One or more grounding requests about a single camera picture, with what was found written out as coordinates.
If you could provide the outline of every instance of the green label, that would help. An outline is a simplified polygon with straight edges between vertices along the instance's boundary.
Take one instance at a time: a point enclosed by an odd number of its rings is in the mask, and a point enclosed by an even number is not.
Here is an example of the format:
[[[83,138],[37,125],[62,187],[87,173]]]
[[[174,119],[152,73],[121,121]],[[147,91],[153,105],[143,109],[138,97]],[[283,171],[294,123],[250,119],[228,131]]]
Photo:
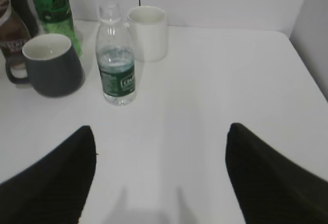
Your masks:
[[[39,19],[45,23],[58,23],[72,18],[69,0],[33,0]]]
[[[134,65],[122,73],[108,73],[99,68],[102,89],[113,97],[123,97],[135,91]]]

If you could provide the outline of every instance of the brown bottle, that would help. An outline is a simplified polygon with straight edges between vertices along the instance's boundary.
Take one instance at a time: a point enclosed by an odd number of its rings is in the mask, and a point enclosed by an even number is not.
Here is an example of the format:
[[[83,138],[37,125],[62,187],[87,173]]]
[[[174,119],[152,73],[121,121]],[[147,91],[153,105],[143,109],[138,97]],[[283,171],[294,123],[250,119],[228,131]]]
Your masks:
[[[0,48],[6,58],[18,58],[14,68],[25,68],[22,48],[31,39],[21,18],[11,7],[10,0],[0,0]]]
[[[35,37],[38,34],[39,27],[34,15],[31,12],[28,0],[10,0],[10,1],[11,1],[11,7],[24,22],[27,30],[29,30],[31,37],[32,38]]]

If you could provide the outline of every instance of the mug handle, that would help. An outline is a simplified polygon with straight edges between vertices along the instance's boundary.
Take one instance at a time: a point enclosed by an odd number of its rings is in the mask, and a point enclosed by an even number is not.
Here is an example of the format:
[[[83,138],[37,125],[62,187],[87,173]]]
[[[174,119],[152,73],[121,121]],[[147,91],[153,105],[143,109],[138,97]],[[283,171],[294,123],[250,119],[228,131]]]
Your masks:
[[[16,78],[12,72],[11,72],[11,69],[10,69],[10,65],[15,63],[15,62],[20,62],[22,61],[21,59],[18,59],[18,58],[10,58],[8,60],[6,60],[6,73],[7,73],[7,77],[8,79],[14,83],[14,84],[18,84],[18,85],[21,85],[21,84],[27,84],[29,83],[29,79],[28,77],[25,77],[25,78]]]

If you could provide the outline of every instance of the black object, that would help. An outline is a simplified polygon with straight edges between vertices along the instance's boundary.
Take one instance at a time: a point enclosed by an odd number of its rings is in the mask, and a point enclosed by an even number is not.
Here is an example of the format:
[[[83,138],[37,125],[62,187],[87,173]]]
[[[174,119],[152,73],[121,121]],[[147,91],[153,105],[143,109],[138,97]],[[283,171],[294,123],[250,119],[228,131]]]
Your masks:
[[[77,224],[95,166],[92,131],[81,127],[43,159],[0,185],[0,223]]]
[[[27,42],[23,47],[28,77],[16,78],[6,61],[6,72],[14,84],[31,83],[45,96],[65,96],[76,91],[84,81],[83,69],[69,38],[61,34],[44,34]]]
[[[231,126],[225,160],[247,224],[328,223],[328,183],[241,124]]]

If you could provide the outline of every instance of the mug rim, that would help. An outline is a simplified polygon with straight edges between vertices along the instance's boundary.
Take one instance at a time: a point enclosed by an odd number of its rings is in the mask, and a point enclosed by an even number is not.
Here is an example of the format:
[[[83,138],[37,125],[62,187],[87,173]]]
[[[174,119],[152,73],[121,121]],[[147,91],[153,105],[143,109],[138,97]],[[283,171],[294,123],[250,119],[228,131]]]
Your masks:
[[[135,11],[135,10],[139,10],[139,9],[141,9],[141,8],[151,8],[151,9],[159,10],[160,12],[162,12],[162,13],[164,14],[164,17],[163,17],[160,21],[155,22],[155,23],[140,23],[140,22],[137,22],[137,21],[135,21],[135,20],[132,20],[132,19],[130,18],[130,14],[131,14],[133,11]],[[128,17],[128,20],[129,20],[129,21],[131,21],[131,22],[133,22],[133,23],[135,23],[135,24],[140,24],[140,25],[157,25],[157,24],[159,24],[159,23],[161,23],[161,22],[163,22],[163,21],[166,20],[166,18],[167,18],[167,14],[166,14],[166,11],[165,11],[165,10],[163,10],[163,9],[161,9],[161,8],[158,8],[158,7],[156,7],[156,6],[142,5],[142,6],[137,6],[137,7],[134,7],[134,8],[132,8],[132,9],[130,9],[129,12],[128,12],[128,16],[127,16],[127,17]]]
[[[64,48],[61,53],[55,54],[55,55],[50,56],[50,57],[33,57],[33,56],[30,56],[26,52],[26,50],[29,47],[39,47],[38,45],[35,45],[36,41],[41,40],[42,38],[54,38],[54,37],[61,38],[61,39],[66,41],[65,43],[68,43],[67,47]],[[26,42],[24,44],[24,46],[22,48],[22,53],[23,53],[24,57],[27,58],[28,60],[47,61],[47,60],[53,60],[53,59],[56,59],[60,56],[63,56],[64,54],[66,54],[71,49],[71,47],[72,47],[72,42],[67,36],[65,36],[63,34],[58,34],[58,33],[49,33],[49,34],[42,34],[42,35],[39,35],[39,36],[36,36],[36,37],[30,39],[28,42]]]

